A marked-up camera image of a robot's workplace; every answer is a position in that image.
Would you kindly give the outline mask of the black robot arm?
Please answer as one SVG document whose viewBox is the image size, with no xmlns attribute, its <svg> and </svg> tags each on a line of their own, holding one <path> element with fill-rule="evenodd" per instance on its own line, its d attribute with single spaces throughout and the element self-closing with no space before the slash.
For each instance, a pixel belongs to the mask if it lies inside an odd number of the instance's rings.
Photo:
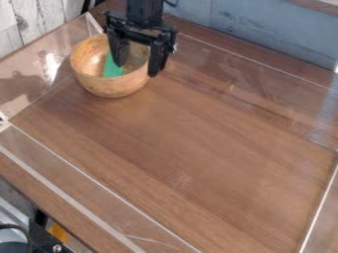
<svg viewBox="0 0 338 253">
<path fill-rule="evenodd" d="M 151 48 L 149 76 L 155 77 L 166 68 L 170 54 L 175 52 L 178 30 L 163 19 L 166 0 L 127 0 L 126 11 L 106 12 L 104 33 L 115 64 L 127 63 L 131 42 Z"/>
</svg>

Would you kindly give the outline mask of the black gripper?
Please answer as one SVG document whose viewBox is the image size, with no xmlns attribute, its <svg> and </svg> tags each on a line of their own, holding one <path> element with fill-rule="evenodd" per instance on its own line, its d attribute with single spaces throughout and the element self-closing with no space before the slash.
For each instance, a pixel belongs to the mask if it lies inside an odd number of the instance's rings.
<svg viewBox="0 0 338 253">
<path fill-rule="evenodd" d="M 127 63 L 130 42 L 151 48 L 149 75 L 155 77 L 166 67 L 170 53 L 175 52 L 177 27 L 162 16 L 135 21 L 123 13 L 107 11 L 104 33 L 114 62 L 119 67 Z"/>
</svg>

